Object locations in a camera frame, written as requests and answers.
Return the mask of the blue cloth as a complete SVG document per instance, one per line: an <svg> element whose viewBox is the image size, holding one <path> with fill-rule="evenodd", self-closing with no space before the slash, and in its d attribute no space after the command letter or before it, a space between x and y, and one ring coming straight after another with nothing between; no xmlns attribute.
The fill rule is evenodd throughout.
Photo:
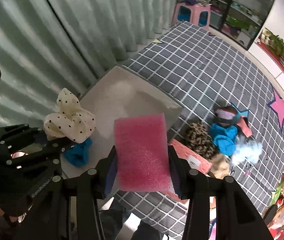
<svg viewBox="0 0 284 240"><path fill-rule="evenodd" d="M89 161L89 148L92 140L87 138L83 143L75 144L63 153L64 158L75 167L86 166Z"/></svg>

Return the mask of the beige knitted sock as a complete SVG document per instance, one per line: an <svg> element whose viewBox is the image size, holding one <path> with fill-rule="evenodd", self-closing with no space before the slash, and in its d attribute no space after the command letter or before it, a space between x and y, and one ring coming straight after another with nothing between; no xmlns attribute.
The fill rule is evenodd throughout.
<svg viewBox="0 0 284 240"><path fill-rule="evenodd" d="M210 159L211 168L208 172L209 176L217 179L223 179L230 174L230 163L227 157L219 153L214 158Z"/></svg>

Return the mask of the pink foam sponge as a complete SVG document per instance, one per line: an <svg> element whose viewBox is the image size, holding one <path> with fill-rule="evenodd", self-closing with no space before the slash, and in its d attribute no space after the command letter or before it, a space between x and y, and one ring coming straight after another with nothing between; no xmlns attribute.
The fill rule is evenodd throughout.
<svg viewBox="0 0 284 240"><path fill-rule="evenodd" d="M114 144L121 191L157 192L171 188L164 113L115 120Z"/></svg>

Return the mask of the white polka dot scrunchie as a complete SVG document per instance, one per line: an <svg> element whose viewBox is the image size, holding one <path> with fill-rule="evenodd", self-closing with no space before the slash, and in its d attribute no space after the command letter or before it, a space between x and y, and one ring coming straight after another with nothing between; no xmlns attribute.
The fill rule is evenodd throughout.
<svg viewBox="0 0 284 240"><path fill-rule="evenodd" d="M46 116L43 129L47 139L52 141L68 138L83 143L96 129L96 117L82 108L79 99L66 88L57 97L58 112Z"/></svg>

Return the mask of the blue fabric piece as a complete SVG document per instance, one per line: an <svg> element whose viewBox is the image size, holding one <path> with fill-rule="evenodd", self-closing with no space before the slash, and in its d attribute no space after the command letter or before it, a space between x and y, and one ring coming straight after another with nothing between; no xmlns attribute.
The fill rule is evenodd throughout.
<svg viewBox="0 0 284 240"><path fill-rule="evenodd" d="M231 156L235 151L236 137L238 130L235 126L224 128L216 123L211 125L209 134L213 144L218 148L220 153Z"/></svg>

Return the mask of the leopard print scrunchie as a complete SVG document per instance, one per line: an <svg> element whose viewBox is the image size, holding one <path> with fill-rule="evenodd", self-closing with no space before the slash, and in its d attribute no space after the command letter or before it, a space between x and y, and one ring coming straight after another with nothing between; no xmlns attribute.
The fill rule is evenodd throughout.
<svg viewBox="0 0 284 240"><path fill-rule="evenodd" d="M185 145L204 159L213 159L219 154L206 126L201 121L193 122L185 132Z"/></svg>

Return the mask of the pink and black sock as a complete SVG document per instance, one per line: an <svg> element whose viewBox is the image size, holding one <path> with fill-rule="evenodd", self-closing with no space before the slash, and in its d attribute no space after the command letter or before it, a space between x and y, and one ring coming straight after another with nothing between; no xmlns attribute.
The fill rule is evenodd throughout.
<svg viewBox="0 0 284 240"><path fill-rule="evenodd" d="M224 127L228 128L230 126L235 126L239 133L243 136L249 138L252 136L252 130L249 126L249 110L240 111L234 105L228 105L225 107L219 107L214 110L215 120L217 123Z"/></svg>

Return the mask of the black round disc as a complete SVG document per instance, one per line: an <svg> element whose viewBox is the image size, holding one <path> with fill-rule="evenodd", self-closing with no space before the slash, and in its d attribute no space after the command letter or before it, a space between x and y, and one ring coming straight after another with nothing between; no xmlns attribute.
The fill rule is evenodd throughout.
<svg viewBox="0 0 284 240"><path fill-rule="evenodd" d="M277 210L278 210L277 204L273 204L267 209L267 211L263 216L263 221L265 222L266 225L269 225L272 222L272 220L274 219L277 213Z"/></svg>

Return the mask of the pink printed cardboard box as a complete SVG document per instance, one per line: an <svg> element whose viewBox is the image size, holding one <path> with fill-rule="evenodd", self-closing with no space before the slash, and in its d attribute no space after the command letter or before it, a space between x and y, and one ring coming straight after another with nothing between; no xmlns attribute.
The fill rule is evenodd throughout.
<svg viewBox="0 0 284 240"><path fill-rule="evenodd" d="M212 167L212 163L208 161L207 159L204 159L199 154L192 151L190 148L186 147L185 145L181 144L179 141L173 139L169 143L169 145L173 146L178 157L181 159L185 159L190 168L196 169L199 172L202 172L203 174L207 174L209 170ZM164 191L162 194L170 197L171 199L182 203L185 205L188 201L187 200L181 200L177 194L175 194L175 191L173 189L173 186L169 189L169 191Z"/></svg>

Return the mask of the grey fabric storage box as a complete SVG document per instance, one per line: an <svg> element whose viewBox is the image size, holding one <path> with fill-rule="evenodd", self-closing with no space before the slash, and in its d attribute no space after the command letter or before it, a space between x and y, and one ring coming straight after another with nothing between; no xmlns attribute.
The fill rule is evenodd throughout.
<svg viewBox="0 0 284 240"><path fill-rule="evenodd" d="M90 136L89 161L84 167L71 165L61 157L64 174L68 178L78 177L98 161L109 155L114 145L113 125L119 118L164 113L166 127L178 119L183 107L170 96L141 77L115 66L81 99L82 108L96 117L96 129Z"/></svg>

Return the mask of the mint green curtain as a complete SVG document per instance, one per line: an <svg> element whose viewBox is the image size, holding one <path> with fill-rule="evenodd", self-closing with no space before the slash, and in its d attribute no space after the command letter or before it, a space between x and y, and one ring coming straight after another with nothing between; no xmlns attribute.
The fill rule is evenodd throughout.
<svg viewBox="0 0 284 240"><path fill-rule="evenodd" d="M176 0L0 0L0 127L42 125L168 29Z"/></svg>

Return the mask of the grey checkered play mat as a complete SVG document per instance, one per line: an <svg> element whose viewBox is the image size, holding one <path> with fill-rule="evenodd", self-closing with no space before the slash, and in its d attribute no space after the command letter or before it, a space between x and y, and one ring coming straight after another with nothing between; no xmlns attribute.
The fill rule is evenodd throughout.
<svg viewBox="0 0 284 240"><path fill-rule="evenodd" d="M231 174L263 213L284 170L284 122L269 107L277 93L260 69L229 43L188 22L172 27L123 67L182 104L169 139L183 142L197 120L209 127L218 107L234 105L249 114L253 137L263 151L258 163L233 165Z"/></svg>

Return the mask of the green potted plant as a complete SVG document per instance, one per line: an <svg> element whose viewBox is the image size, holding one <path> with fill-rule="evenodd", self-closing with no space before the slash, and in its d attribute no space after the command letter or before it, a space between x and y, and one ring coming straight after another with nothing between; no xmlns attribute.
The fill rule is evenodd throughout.
<svg viewBox="0 0 284 240"><path fill-rule="evenodd" d="M284 60L284 41L281 37L265 28L260 35L260 42L265 44L273 55Z"/></svg>

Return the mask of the pink plastic stool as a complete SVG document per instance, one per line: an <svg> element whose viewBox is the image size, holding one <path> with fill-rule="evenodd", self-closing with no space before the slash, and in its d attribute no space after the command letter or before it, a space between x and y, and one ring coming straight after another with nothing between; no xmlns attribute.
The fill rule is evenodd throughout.
<svg viewBox="0 0 284 240"><path fill-rule="evenodd" d="M172 24L179 22L190 22L205 30L209 30L210 24L210 4L193 4L177 3L173 13Z"/></svg>

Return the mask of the dark shelving unit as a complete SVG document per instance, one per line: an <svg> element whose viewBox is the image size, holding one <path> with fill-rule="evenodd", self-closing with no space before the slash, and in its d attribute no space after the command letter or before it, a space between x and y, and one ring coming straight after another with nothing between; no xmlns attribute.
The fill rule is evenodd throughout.
<svg viewBox="0 0 284 240"><path fill-rule="evenodd" d="M209 0L210 26L249 49L275 0Z"/></svg>

